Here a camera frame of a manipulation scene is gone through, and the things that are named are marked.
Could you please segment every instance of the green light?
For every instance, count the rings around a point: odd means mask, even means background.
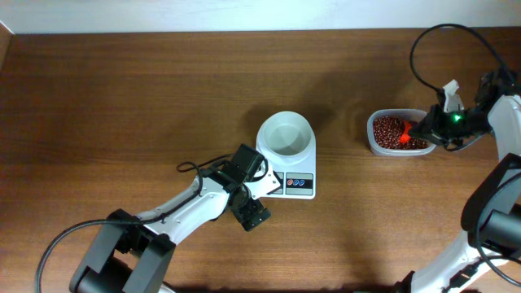
[[[454,115],[453,115],[454,123],[457,123],[457,122],[460,121],[462,118],[463,118],[463,116],[461,116],[461,115],[458,115],[458,114],[454,114]]]

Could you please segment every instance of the container of beans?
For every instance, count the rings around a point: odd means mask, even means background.
[[[430,142],[411,138],[407,143],[397,140],[400,135],[396,129],[405,128],[403,121],[414,125],[423,119],[427,113],[415,109],[389,109],[376,111],[367,121],[367,137],[371,151],[375,155],[412,156],[426,155],[434,150],[436,145]]]

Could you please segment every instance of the wooden table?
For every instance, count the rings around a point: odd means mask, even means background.
[[[354,290],[421,269],[456,238],[463,205],[497,163],[493,138],[455,154],[371,154],[372,112],[436,102],[409,70],[421,31],[14,37],[0,76],[0,292],[31,291],[43,250],[65,228],[167,201],[194,177],[177,163],[254,145],[261,123],[283,110],[304,115],[317,136],[317,197],[263,200],[272,217],[251,233],[229,212],[203,225],[177,247],[165,280]],[[480,32],[521,69],[521,28]],[[427,37],[417,56],[435,85],[458,80],[469,106],[497,66],[455,30]],[[67,290],[96,231],[55,249],[44,292]],[[493,273],[473,287],[515,289]]]

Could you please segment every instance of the plastic container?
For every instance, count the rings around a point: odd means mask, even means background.
[[[371,151],[375,155],[385,155],[385,156],[412,156],[412,155],[426,155],[434,150],[436,147],[435,144],[429,142],[429,147],[422,150],[392,150],[383,148],[376,143],[374,140],[373,133],[373,122],[375,119],[384,116],[397,116],[409,121],[419,122],[423,119],[427,113],[422,110],[416,109],[387,109],[387,110],[379,110],[373,113],[369,120],[367,121],[367,137],[369,139],[369,144],[371,145]]]

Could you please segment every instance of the white container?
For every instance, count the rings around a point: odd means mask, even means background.
[[[436,147],[435,144],[429,142],[429,147],[422,150],[392,150],[383,148],[376,143],[374,140],[374,132],[373,132],[373,122],[375,119],[384,116],[396,116],[403,118],[408,121],[416,121],[419,122],[423,119],[427,113],[422,110],[416,109],[388,109],[388,110],[379,110],[373,113],[369,120],[367,121],[367,137],[369,139],[369,144],[371,145],[371,151],[375,155],[385,155],[385,156],[412,156],[412,155],[426,155],[430,153]]]
[[[302,115],[279,112],[271,116],[260,127],[256,149],[271,163],[282,182],[282,189],[266,197],[315,197],[317,142],[311,125]]]

